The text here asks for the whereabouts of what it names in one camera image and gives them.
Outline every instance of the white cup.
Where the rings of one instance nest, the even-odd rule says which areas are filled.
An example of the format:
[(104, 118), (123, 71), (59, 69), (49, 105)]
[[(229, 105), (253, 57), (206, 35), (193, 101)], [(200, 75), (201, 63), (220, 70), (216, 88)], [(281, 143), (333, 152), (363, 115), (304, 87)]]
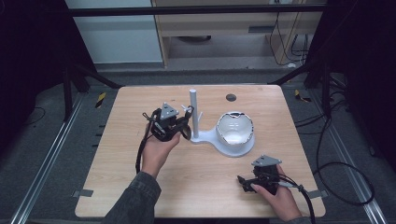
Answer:
[(227, 112), (220, 117), (216, 133), (222, 144), (242, 147), (253, 136), (253, 121), (242, 112)]

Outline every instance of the hand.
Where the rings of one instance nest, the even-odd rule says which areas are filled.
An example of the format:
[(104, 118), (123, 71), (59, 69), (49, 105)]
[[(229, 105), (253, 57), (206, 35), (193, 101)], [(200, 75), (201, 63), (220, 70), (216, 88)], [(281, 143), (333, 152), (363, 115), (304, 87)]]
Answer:
[(180, 141), (180, 135), (181, 133), (175, 134), (168, 142), (161, 142), (156, 137), (151, 136), (143, 149), (141, 171), (157, 178), (157, 175), (165, 164), (169, 153)]
[[(276, 168), (281, 175), (285, 174), (280, 165), (277, 165)], [(273, 195), (262, 186), (252, 184), (251, 187), (253, 187), (254, 190), (256, 190), (256, 192), (271, 205), (274, 212), (281, 220), (287, 222), (302, 216), (297, 207), (297, 203), (288, 188), (278, 186), (276, 195)]]

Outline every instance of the white base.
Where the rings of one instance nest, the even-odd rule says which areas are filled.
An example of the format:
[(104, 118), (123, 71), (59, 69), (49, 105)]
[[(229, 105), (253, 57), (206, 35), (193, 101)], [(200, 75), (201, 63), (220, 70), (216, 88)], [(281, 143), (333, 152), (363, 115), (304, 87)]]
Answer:
[(242, 146), (227, 146), (221, 143), (218, 139), (216, 127), (210, 131), (199, 131), (198, 135), (199, 136), (197, 138), (194, 138), (194, 133), (191, 134), (191, 141), (194, 144), (210, 143), (218, 150), (218, 152), (228, 157), (242, 157), (248, 154), (248, 152), (253, 148), (255, 140), (253, 134), (250, 140)]

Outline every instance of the table top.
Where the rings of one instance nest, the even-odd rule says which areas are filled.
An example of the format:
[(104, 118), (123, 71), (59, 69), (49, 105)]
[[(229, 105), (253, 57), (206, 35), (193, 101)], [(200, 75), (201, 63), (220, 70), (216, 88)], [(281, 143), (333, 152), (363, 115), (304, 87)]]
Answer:
[[(251, 163), (262, 154), (282, 160), (286, 175), (306, 190), (318, 188), (279, 86), (123, 87), (84, 185), (93, 195), (78, 199), (78, 217), (104, 217), (133, 180), (137, 150), (148, 123), (142, 113), (150, 115), (164, 102), (182, 111), (182, 105), (190, 104), (190, 89), (197, 92), (198, 114), (203, 113), (200, 131), (215, 127), (228, 111), (241, 111), (253, 121), (255, 145), (247, 155), (230, 158), (210, 144), (196, 145), (181, 138), (157, 177), (163, 191), (155, 206), (156, 217), (275, 217), (263, 198), (244, 192), (237, 180), (238, 175), (254, 177)], [(235, 101), (226, 99), (229, 93), (236, 96)], [(303, 215), (309, 216), (303, 195), (291, 191)], [(322, 217), (323, 201), (316, 198), (312, 204), (315, 215)]]

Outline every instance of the black curtain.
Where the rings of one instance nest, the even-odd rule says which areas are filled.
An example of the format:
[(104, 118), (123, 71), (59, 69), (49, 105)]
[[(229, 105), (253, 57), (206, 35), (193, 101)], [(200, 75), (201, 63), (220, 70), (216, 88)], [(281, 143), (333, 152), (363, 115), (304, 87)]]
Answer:
[(35, 97), (62, 83), (66, 66), (78, 63), (96, 72), (73, 18), (50, 16), (45, 13), (49, 9), (67, 5), (59, 0), (0, 0), (2, 156), (35, 108)]
[[(346, 98), (370, 147), (396, 170), (396, 2), (331, 2), (348, 7), (323, 14), (308, 60), (314, 60), (328, 37), (335, 35), (320, 55), (327, 57), (331, 72), (346, 76)], [(320, 80), (312, 78), (320, 77), (320, 68), (311, 71), (310, 79)]]

